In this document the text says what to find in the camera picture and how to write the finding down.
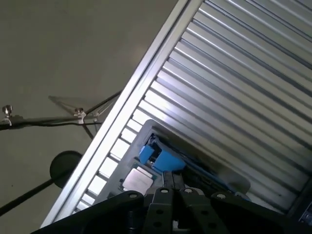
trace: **slotted aluminum profile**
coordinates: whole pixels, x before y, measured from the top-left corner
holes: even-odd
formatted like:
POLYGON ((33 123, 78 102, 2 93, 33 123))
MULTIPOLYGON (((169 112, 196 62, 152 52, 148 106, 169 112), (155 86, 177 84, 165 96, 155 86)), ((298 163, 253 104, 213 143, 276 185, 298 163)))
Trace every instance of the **slotted aluminum profile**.
POLYGON ((305 1, 178 1, 43 226, 92 205, 149 119, 286 213, 312 174, 311 36, 305 1))

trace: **floor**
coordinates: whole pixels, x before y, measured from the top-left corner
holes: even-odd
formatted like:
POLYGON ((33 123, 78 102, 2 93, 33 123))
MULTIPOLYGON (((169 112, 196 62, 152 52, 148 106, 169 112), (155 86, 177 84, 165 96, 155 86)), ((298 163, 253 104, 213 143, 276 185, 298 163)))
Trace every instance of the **floor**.
MULTIPOLYGON (((122 89, 175 0, 5 0, 0 3, 0 105, 24 118, 65 116, 49 95, 97 103, 122 89)), ((76 126, 0 132, 0 206, 49 179, 51 160, 83 153, 76 126)), ((0 233, 39 228, 60 189, 50 186, 0 217, 0 233)))

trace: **screw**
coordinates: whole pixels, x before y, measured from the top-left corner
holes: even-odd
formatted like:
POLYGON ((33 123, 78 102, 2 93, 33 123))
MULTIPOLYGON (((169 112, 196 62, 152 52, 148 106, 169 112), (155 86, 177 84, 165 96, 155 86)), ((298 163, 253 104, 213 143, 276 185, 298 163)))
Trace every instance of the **screw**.
POLYGON ((219 199, 225 199, 226 198, 226 196, 224 194, 218 194, 216 197, 219 199))
POLYGON ((191 189, 185 189, 184 192, 191 194, 193 191, 191 189))
POLYGON ((6 105, 2 107, 2 112, 5 113, 6 117, 10 117, 13 111, 13 107, 11 105, 6 105))

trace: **round black disc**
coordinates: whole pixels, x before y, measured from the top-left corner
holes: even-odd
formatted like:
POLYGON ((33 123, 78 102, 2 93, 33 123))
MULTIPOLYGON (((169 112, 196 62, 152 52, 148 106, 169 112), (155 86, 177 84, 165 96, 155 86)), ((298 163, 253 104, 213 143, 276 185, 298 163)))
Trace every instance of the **round black disc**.
POLYGON ((63 151, 52 160, 50 165, 50 177, 51 179, 55 179, 54 183, 56 186, 61 189, 65 186, 81 158, 82 154, 77 151, 63 151))

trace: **black cable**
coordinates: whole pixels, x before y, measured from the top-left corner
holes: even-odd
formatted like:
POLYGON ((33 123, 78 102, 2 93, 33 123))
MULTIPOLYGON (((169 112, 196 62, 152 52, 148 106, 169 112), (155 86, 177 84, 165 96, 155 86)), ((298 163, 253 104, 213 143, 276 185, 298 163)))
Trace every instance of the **black cable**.
POLYGON ((94 107, 91 107, 89 110, 87 110, 85 113, 86 115, 90 114, 91 112, 95 111, 97 108, 101 107, 102 105, 106 104, 107 102, 113 100, 117 96, 121 94, 122 90, 118 91, 117 93, 111 95, 109 98, 105 99, 104 101, 100 102, 99 104, 95 105, 94 107))
POLYGON ((85 130, 85 132, 88 134, 89 138, 90 138, 91 140, 93 140, 94 136, 93 136, 93 134, 90 132, 90 130, 88 129, 88 127, 87 127, 86 125, 83 125, 82 127, 83 127, 83 129, 85 130))
POLYGON ((67 125, 75 125, 75 126, 89 126, 89 125, 101 125, 100 122, 94 123, 51 123, 51 124, 29 124, 30 126, 37 126, 37 127, 60 127, 60 126, 67 126, 67 125))
POLYGON ((55 177, 55 178, 51 178, 48 181, 44 182, 43 184, 33 188, 32 190, 28 191, 27 193, 23 194, 22 196, 14 199, 13 201, 10 201, 9 203, 5 204, 4 206, 2 206, 0 208, 0 217, 2 215, 4 215, 5 213, 9 212, 10 210, 12 210, 13 208, 17 207, 18 205, 22 204, 23 202, 27 201, 28 199, 30 199, 31 197, 33 197, 34 195, 38 194, 39 192, 41 192, 42 190, 46 189, 47 187, 49 187, 51 184, 53 184, 56 180, 68 175, 69 173, 71 173, 73 170, 68 170, 62 174, 60 174, 59 176, 55 177))
POLYGON ((36 127, 61 127, 61 126, 67 126, 67 125, 74 125, 74 126, 88 126, 88 125, 101 125, 102 123, 100 122, 95 122, 95 123, 29 123, 29 122, 23 122, 23 123, 18 123, 18 124, 14 124, 12 126, 10 125, 2 125, 0 126, 0 131, 2 130, 10 130, 10 129, 19 129, 22 127, 26 127, 26 126, 36 126, 36 127))

